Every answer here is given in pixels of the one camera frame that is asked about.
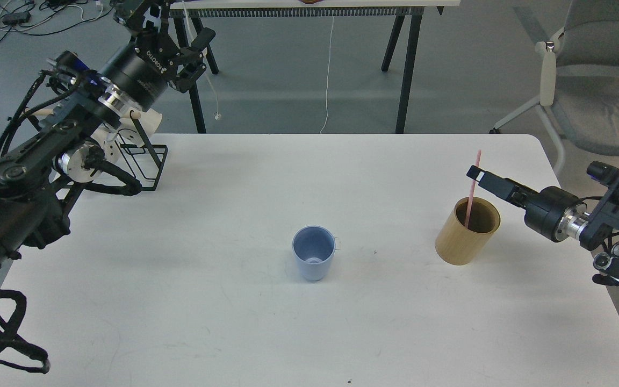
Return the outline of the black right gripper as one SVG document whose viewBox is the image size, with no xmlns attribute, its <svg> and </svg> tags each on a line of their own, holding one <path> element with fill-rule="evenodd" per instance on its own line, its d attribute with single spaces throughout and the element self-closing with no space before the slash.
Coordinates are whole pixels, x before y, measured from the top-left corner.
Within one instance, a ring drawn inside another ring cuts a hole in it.
<svg viewBox="0 0 619 387">
<path fill-rule="evenodd" d="M 568 237 L 565 218 L 584 204 L 583 200 L 559 187 L 546 187 L 537 192 L 475 165 L 470 166 L 466 175 L 501 200 L 516 207 L 523 207 L 524 223 L 552 242 L 560 242 Z"/>
</svg>

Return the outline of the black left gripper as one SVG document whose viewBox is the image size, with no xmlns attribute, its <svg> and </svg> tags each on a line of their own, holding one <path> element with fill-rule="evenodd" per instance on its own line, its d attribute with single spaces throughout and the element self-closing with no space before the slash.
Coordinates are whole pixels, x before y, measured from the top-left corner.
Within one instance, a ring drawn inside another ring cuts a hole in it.
<svg viewBox="0 0 619 387">
<path fill-rule="evenodd" d="M 204 51 L 214 39 L 214 30 L 205 27 L 177 53 L 170 53 L 169 1 L 115 1 L 113 19 L 131 35 L 99 73 L 125 93 L 142 111 L 149 110 L 169 85 L 185 93 L 196 85 L 207 69 Z"/>
</svg>

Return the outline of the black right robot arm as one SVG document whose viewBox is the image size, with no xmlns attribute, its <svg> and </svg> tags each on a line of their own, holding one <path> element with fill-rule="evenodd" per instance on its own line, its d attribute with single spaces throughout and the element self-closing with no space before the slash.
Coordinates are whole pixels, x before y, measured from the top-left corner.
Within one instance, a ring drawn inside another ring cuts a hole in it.
<svg viewBox="0 0 619 387">
<path fill-rule="evenodd" d="M 595 252 L 592 277 L 596 284 L 619 286 L 619 169 L 592 162 L 587 175 L 607 190 L 594 196 L 589 209 L 588 197 L 579 198 L 558 187 L 535 191 L 509 178 L 501 178 L 477 166 L 467 176 L 501 200 L 524 211 L 524 223 L 551 240 L 575 239 L 588 252 Z"/>
</svg>

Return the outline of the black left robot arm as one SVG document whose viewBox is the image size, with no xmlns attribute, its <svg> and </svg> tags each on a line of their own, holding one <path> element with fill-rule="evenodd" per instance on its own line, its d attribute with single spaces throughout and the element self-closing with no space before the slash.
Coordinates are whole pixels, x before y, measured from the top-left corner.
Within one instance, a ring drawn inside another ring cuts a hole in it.
<svg viewBox="0 0 619 387">
<path fill-rule="evenodd" d="M 45 248 L 70 232 L 83 191 L 135 196 L 137 178 L 107 159 L 92 135 L 126 113 L 147 112 L 167 87 L 185 93 L 206 70 L 215 37 L 204 27 L 178 46 L 169 35 L 171 1 L 117 1 L 114 19 L 131 34 L 102 69 L 65 51 L 40 72 L 0 137 L 0 269 L 22 246 Z M 0 364 L 49 372 L 47 351 L 19 334 L 22 292 L 0 289 Z"/>
</svg>

